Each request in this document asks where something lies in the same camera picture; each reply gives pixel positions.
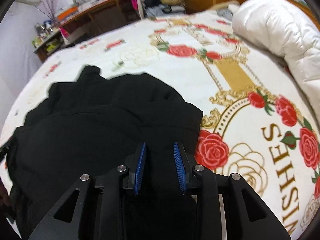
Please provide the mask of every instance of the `red rose print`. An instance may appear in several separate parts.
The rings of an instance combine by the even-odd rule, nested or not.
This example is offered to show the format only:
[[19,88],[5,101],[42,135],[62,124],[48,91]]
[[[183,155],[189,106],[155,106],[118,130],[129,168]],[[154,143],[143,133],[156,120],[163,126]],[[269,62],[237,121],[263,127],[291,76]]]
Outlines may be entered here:
[[240,41],[236,40],[236,39],[226,39],[227,42],[229,43],[239,43]]
[[88,43],[88,45],[93,45],[93,44],[97,43],[98,41],[99,41],[99,39],[95,39],[95,40],[93,40],[93,41],[90,41],[90,42]]
[[176,57],[190,57],[197,54],[196,49],[187,47],[186,45],[171,45],[167,53]]
[[217,53],[217,52],[214,52],[214,51],[212,51],[212,52],[207,52],[206,53],[206,56],[208,57],[208,58],[210,58],[210,59],[221,59],[221,55],[219,54],[219,53]]
[[320,162],[318,140],[315,134],[306,127],[300,130],[299,148],[306,166],[315,170]]
[[219,30],[213,30],[213,29],[206,30],[206,32],[208,32],[210,34],[221,35],[221,36],[228,35],[228,33],[225,33],[225,32],[219,31]]
[[113,42],[113,43],[108,44],[108,45],[106,46],[106,48],[107,48],[107,49],[111,49],[111,48],[113,48],[113,47],[115,47],[115,46],[120,45],[121,43],[122,43],[122,41],[116,41],[116,42]]
[[209,30],[209,27],[205,24],[195,24],[194,27],[199,28],[199,29]]
[[293,108],[293,105],[288,99],[283,96],[279,96],[276,99],[276,110],[282,117],[282,123],[287,126],[294,126],[297,123],[297,114]]
[[217,20],[217,23],[223,24],[223,25],[228,25],[225,21]]
[[228,154],[229,147],[220,135],[200,131],[195,155],[197,163],[213,171],[227,163]]
[[263,100],[263,97],[255,92],[251,92],[248,94],[248,100],[250,102],[250,105],[256,108],[264,108],[264,106],[266,105],[266,103]]
[[155,30],[155,33],[166,33],[167,31],[165,29],[159,29]]
[[51,67],[50,67],[50,72],[53,72],[57,67],[58,67],[57,64],[51,66]]
[[320,177],[317,178],[315,192],[313,194],[315,198],[320,197]]

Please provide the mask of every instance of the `pink bag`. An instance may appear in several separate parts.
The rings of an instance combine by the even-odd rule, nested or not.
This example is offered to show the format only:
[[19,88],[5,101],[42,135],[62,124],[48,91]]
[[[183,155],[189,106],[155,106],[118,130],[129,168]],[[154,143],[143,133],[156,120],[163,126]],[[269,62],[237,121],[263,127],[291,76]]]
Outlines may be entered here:
[[137,0],[131,0],[131,3],[132,3],[133,8],[134,8],[136,11],[138,11],[138,2],[137,2]]
[[59,29],[63,37],[67,38],[70,35],[65,29],[63,28],[59,28]]

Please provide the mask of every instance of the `bed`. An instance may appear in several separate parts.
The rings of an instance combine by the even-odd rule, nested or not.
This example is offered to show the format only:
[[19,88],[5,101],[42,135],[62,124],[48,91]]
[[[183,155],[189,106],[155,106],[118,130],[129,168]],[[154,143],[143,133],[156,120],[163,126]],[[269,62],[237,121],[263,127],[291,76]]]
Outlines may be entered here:
[[[320,205],[319,162],[310,155],[319,130],[283,60],[234,35],[214,10],[144,19],[49,57],[12,106],[0,144],[52,83],[74,81],[84,65],[107,79],[149,73],[175,88],[204,112],[197,162],[241,174],[292,239],[306,229]],[[10,190],[5,161],[0,176]]]

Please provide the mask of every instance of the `black cloth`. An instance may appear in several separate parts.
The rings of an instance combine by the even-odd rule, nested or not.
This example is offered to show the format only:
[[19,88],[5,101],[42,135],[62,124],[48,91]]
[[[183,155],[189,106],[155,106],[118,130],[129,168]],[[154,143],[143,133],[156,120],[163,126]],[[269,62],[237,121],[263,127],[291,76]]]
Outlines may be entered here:
[[7,218],[2,213],[0,208],[0,236],[5,240],[21,240],[17,233],[13,230]]
[[145,5],[145,8],[150,8],[161,4],[161,0],[143,0],[143,4]]
[[76,82],[54,83],[14,132],[7,163],[21,234],[27,238],[82,174],[106,174],[145,141],[141,196],[126,204],[128,237],[192,239],[196,204],[179,189],[173,144],[195,152],[202,111],[148,74],[99,73],[86,66]]

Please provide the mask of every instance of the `metal screw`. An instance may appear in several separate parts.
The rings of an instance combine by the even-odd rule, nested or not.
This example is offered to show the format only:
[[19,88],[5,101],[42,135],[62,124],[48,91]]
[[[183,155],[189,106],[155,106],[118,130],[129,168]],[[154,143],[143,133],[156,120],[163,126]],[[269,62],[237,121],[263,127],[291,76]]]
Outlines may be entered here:
[[119,171],[119,172],[123,172],[123,171],[125,171],[126,169],[127,169],[127,167],[124,166],[124,165],[120,165],[120,166],[117,167],[117,171]]
[[204,170],[204,166],[198,164],[198,165],[195,166],[195,170],[196,171],[203,171]]
[[231,175],[231,178],[233,178],[235,180],[239,180],[239,179],[241,179],[241,176],[238,173],[234,173]]
[[81,177],[80,177],[80,179],[81,179],[82,181],[86,181],[86,180],[88,180],[89,178],[90,178],[90,176],[89,176],[88,174],[82,174]]

